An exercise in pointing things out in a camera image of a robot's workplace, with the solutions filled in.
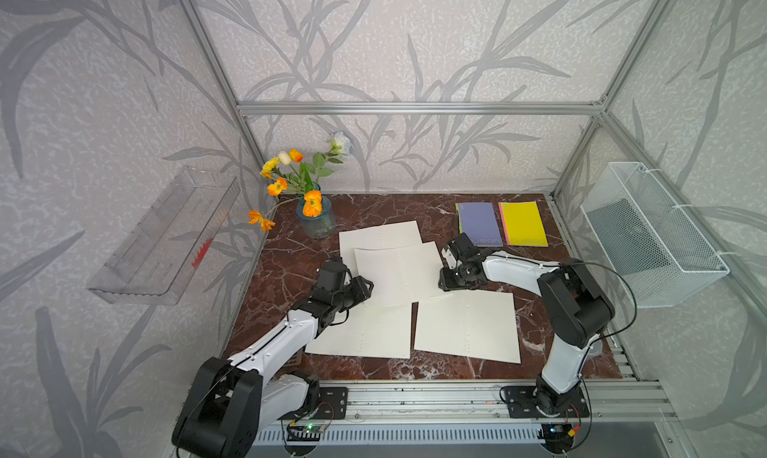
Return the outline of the purple notebook green spine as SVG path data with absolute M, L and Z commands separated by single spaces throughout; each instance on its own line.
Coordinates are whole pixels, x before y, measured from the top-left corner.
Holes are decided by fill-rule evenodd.
M 478 248 L 500 248 L 503 239 L 491 202 L 459 202 L 459 231 L 466 234 Z

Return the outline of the yellow notebook pink spine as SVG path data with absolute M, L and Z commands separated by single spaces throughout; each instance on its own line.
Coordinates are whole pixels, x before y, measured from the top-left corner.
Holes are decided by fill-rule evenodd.
M 548 247 L 536 202 L 501 202 L 499 212 L 509 246 Z

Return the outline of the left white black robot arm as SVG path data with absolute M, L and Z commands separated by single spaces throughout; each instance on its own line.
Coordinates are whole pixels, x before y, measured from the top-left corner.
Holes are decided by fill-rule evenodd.
M 319 380 L 277 372 L 301 348 L 372 296 L 362 276 L 322 278 L 278 325 L 228 359 L 212 357 L 199 368 L 172 432 L 176 452 L 197 457 L 244 457 L 264 426 L 318 407 Z

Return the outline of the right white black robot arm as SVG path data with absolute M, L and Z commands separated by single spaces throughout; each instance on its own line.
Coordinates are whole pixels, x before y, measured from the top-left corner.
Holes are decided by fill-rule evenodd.
M 540 262 L 501 250 L 441 250 L 447 265 L 439 273 L 444 291 L 477 289 L 500 282 L 538 295 L 549 318 L 554 340 L 537 378 L 540 395 L 561 399 L 577 387 L 589 348 L 613 320 L 615 311 L 581 260 Z

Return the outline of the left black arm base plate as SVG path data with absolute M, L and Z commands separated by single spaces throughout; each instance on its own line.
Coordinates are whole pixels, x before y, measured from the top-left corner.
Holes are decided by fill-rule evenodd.
M 349 388 L 321 386 L 318 407 L 313 419 L 343 420 L 347 415 Z

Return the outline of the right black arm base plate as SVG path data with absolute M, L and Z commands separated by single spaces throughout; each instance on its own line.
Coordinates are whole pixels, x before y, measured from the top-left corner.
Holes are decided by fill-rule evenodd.
M 510 418 L 589 418 L 590 405 L 580 386 L 557 394 L 544 386 L 511 385 L 499 390 Z

